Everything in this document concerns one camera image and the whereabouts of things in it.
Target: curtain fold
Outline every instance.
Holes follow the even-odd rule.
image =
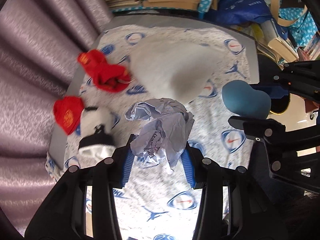
[[[53,104],[111,18],[102,0],[6,0],[0,10],[0,207],[22,235],[55,184],[44,168]]]

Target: bolt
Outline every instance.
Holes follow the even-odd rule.
[[[271,165],[271,169],[273,171],[279,171],[279,169],[281,168],[281,163],[280,161],[275,161],[272,165]]]
[[[272,135],[272,130],[270,128],[266,129],[264,131],[264,135],[267,136],[267,137],[270,137]]]
[[[112,159],[111,157],[106,158],[106,159],[104,160],[104,163],[105,163],[105,164],[111,164],[111,163],[113,163],[113,159]]]
[[[211,160],[209,158],[203,158],[202,163],[205,165],[209,165],[211,163]]]
[[[76,165],[72,165],[71,167],[69,167],[70,172],[75,172],[77,170],[78,170],[78,166],[76,166]]]
[[[239,166],[237,168],[237,170],[240,172],[240,173],[245,173],[247,171],[247,169],[244,167],[244,166]]]

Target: blue rounded object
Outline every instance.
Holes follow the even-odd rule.
[[[222,88],[226,108],[242,117],[266,119],[271,109],[271,99],[266,92],[253,89],[242,80],[233,80]]]

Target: nike swoosh logo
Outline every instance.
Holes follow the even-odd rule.
[[[184,203],[184,202],[188,202],[190,204],[190,203],[192,203],[192,200],[179,201],[178,203]]]
[[[237,140],[239,140],[239,138],[238,139],[234,139],[234,140],[228,139],[227,143],[233,143],[234,141],[237,141]]]

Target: beige bag handle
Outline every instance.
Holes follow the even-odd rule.
[[[288,27],[288,26],[294,24],[307,11],[307,7],[304,6],[303,12],[296,20],[281,19],[281,18],[279,18],[279,9],[280,9],[280,2],[279,1],[280,0],[271,0],[270,11],[271,11],[272,16],[277,20],[277,22],[281,26]]]

